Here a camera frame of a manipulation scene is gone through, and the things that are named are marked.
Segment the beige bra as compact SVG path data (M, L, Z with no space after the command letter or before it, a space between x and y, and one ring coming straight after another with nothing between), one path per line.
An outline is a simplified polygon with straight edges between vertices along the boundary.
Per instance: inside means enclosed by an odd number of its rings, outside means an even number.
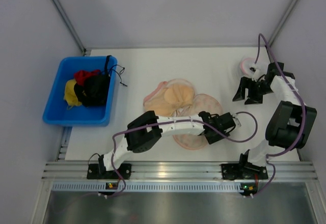
M192 105L194 96L195 90L192 87L173 84L164 88L163 92L151 101L148 109L159 116L172 116L178 109Z

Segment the floral mesh laundry bag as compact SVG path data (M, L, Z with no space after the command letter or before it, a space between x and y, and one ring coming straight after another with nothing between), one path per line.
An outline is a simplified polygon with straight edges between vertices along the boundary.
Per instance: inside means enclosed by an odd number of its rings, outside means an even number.
M192 87L195 90L195 96L192 105L178 109L172 115L172 117L192 116L202 111L209 112L210 114L219 114L219 115L223 113L222 106L215 98L207 94L198 94L196 92L195 87L185 79L173 79L169 81L160 82L157 88L144 98L143 100L144 111L149 111L148 105L150 105L151 101L154 98L157 98L163 92L164 88L168 88L173 84L182 84L182 85L187 85Z

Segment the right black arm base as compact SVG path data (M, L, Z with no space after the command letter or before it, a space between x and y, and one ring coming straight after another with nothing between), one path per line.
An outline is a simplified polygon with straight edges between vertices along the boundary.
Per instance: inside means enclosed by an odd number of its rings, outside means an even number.
M224 180L267 180L266 167L256 166L251 163L226 163L221 165Z

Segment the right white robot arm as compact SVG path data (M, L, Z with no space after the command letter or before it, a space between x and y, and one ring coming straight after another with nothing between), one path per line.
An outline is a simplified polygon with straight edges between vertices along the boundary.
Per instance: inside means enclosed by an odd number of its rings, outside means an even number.
M295 148L301 149L307 142L317 116L316 109L305 105L295 86L293 73L283 70L283 63L259 66L252 61L242 61L243 76L233 101L243 100L246 105L262 104L263 96L273 93L279 101L265 131L265 139L255 148L241 154L239 164L249 170L258 171L266 166L268 147L283 148L283 154Z

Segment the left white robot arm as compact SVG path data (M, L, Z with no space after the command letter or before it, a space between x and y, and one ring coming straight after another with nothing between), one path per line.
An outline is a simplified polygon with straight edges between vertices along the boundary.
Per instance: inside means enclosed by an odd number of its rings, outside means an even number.
M128 124L127 130L112 136L113 149L98 159L99 172L116 171L133 153L149 151L162 137L174 135L204 136L209 144L228 138L238 123L230 113L202 111L185 117L163 117L148 111Z

